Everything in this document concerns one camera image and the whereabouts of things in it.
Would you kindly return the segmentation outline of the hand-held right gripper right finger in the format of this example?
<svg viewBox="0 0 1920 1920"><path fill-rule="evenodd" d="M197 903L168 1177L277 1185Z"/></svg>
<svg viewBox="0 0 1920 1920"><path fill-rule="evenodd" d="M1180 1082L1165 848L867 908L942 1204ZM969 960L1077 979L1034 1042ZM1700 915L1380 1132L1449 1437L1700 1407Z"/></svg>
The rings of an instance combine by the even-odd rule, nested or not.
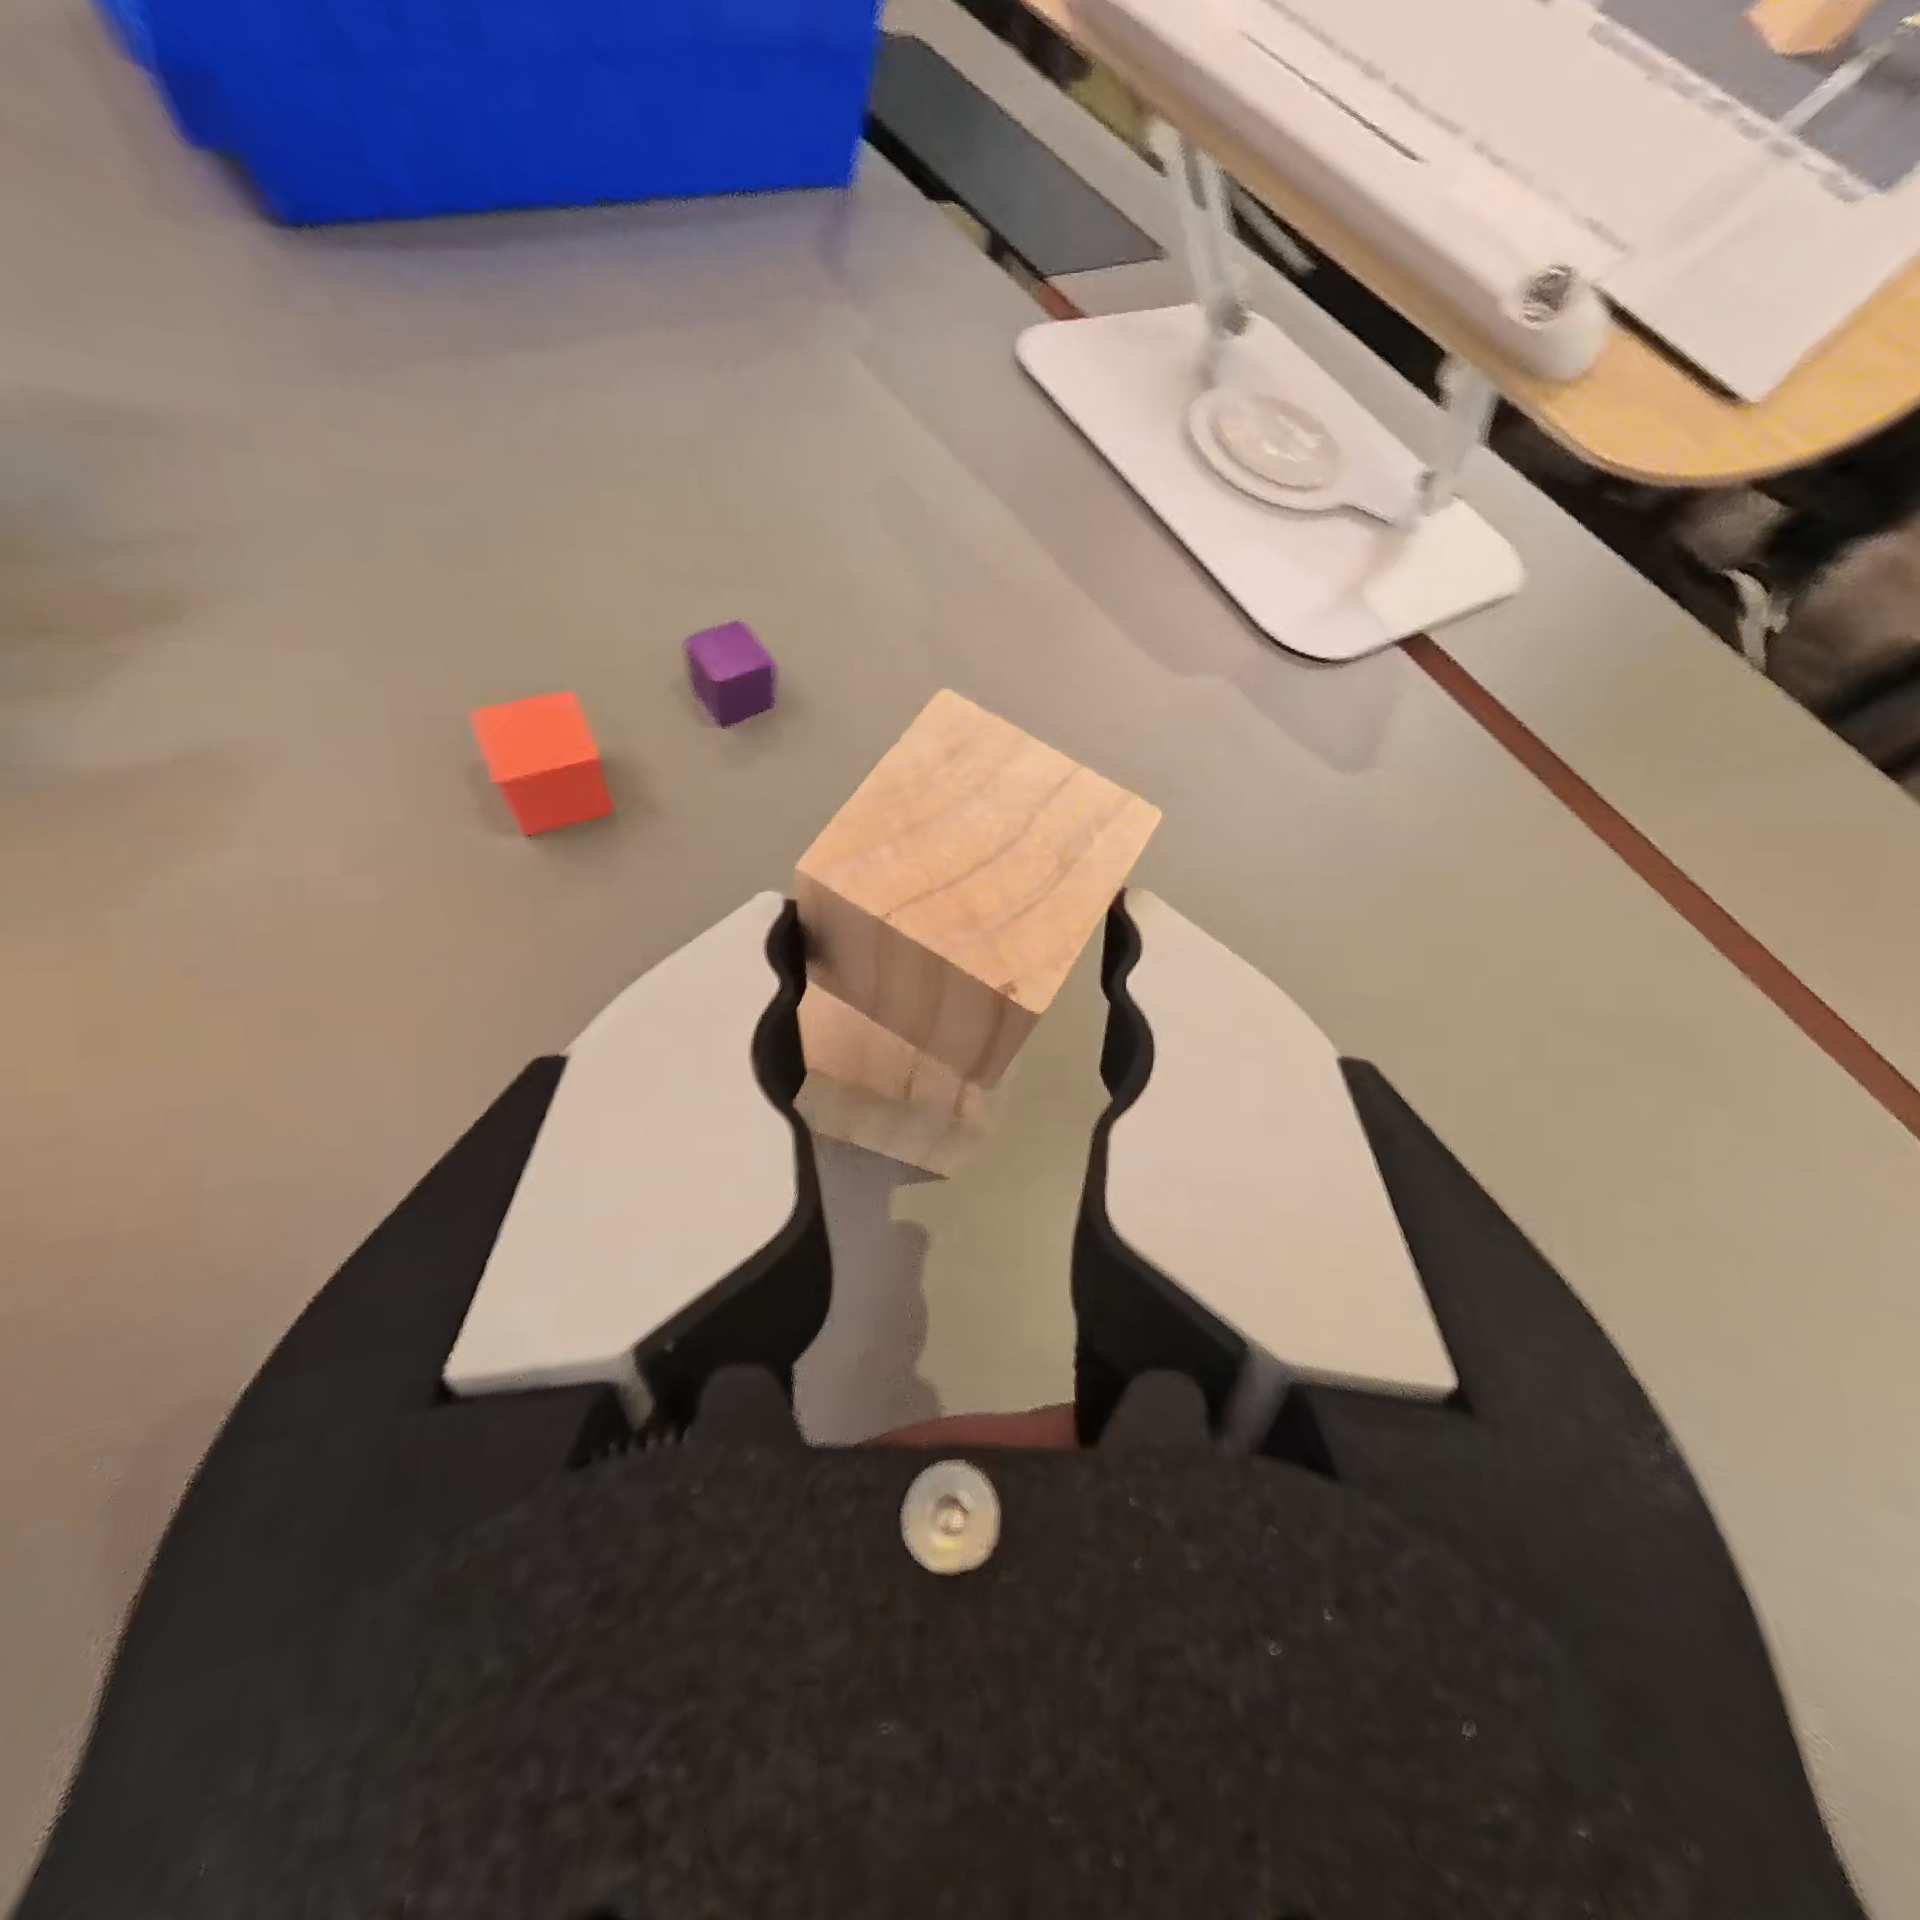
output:
<svg viewBox="0 0 1920 1920"><path fill-rule="evenodd" d="M1296 1385L1445 1404L1459 1371L1337 1046L1153 893L1103 938L1106 1026L1071 1248L1077 1401L1146 1374L1213 1421Z"/></svg>

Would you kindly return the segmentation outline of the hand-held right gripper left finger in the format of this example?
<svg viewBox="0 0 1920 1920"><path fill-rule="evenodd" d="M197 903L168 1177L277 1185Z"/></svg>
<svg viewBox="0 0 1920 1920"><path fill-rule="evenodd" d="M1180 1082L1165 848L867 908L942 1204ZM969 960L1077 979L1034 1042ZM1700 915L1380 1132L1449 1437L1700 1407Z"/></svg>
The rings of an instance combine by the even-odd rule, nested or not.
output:
<svg viewBox="0 0 1920 1920"><path fill-rule="evenodd" d="M758 893L572 1041L444 1358L452 1397L595 1386L686 1421L728 1368L795 1389L832 1305L805 987L799 908Z"/></svg>

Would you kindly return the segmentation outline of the large wooden cube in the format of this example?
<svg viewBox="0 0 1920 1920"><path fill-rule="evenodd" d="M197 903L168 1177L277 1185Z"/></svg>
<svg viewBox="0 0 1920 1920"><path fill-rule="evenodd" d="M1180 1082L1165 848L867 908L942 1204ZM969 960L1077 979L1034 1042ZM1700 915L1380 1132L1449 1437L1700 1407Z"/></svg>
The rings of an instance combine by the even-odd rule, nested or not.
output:
<svg viewBox="0 0 1920 1920"><path fill-rule="evenodd" d="M799 1002L799 1037L805 1077L796 1112L816 1139L946 1180L1006 1134L1021 1061L1036 1031L1015 1042L995 1082L983 1082L810 979Z"/></svg>

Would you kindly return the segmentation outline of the red wooden cube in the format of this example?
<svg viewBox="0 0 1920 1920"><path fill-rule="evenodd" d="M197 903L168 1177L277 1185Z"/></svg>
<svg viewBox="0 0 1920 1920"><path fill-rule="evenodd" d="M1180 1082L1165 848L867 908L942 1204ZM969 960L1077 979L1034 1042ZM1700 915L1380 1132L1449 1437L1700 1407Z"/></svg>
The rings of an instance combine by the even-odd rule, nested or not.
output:
<svg viewBox="0 0 1920 1920"><path fill-rule="evenodd" d="M613 816L609 768L577 692L478 706L469 727L488 781L525 838Z"/></svg>

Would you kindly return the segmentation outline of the medium wooden cube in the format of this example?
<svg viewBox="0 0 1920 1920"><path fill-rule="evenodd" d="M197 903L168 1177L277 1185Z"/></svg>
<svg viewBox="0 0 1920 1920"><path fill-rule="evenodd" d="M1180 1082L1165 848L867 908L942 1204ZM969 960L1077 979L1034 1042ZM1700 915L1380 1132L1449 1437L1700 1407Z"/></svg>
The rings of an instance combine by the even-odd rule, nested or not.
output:
<svg viewBox="0 0 1920 1920"><path fill-rule="evenodd" d="M995 1091L1160 824L1150 800L942 688L796 862L808 985Z"/></svg>

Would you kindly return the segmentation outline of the purple wooden cube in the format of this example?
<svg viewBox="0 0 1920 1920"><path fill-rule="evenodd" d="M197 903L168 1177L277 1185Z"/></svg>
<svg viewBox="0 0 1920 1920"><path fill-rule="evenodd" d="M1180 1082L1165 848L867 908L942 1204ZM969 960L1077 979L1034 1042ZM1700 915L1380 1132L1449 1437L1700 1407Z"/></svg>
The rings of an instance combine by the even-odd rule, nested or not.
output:
<svg viewBox="0 0 1920 1920"><path fill-rule="evenodd" d="M746 621L688 635L684 669L695 698L722 731L752 723L776 706L778 665Z"/></svg>

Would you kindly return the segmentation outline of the blue plastic bin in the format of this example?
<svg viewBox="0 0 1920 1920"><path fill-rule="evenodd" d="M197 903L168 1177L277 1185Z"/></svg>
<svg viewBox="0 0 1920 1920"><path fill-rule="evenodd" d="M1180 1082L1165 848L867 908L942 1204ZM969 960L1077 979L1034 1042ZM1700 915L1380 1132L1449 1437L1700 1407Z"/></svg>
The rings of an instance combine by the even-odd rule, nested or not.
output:
<svg viewBox="0 0 1920 1920"><path fill-rule="evenodd" d="M845 189L878 3L104 3L285 228Z"/></svg>

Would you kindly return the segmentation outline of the wooden display board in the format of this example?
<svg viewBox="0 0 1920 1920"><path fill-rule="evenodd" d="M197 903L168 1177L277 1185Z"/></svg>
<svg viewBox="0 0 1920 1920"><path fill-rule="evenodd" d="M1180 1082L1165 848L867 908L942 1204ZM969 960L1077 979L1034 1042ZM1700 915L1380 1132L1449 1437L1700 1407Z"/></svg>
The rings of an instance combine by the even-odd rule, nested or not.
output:
<svg viewBox="0 0 1920 1920"><path fill-rule="evenodd" d="M1819 467L1916 413L1916 264L1762 400L1721 393L1675 353L1631 328L1614 328L1582 376L1551 380L1498 348L1450 299L1383 253L1325 192L1277 172L1192 83L1129 50L1096 21L1093 4L1028 3L1027 12L1215 157L1296 240L1352 276L1369 299L1397 312L1435 348L1491 376L1505 403L1587 468L1662 488L1759 483Z"/></svg>

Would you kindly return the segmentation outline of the white instruction sheet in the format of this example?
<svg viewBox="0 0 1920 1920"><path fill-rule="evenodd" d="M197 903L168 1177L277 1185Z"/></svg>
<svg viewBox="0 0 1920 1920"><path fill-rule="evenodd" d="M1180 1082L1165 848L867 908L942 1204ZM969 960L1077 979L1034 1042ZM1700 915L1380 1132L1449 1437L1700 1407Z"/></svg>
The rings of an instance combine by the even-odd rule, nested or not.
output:
<svg viewBox="0 0 1920 1920"><path fill-rule="evenodd" d="M1740 403L1916 264L1916 4L1829 46L1733 3L1230 4L1526 268L1571 267Z"/></svg>

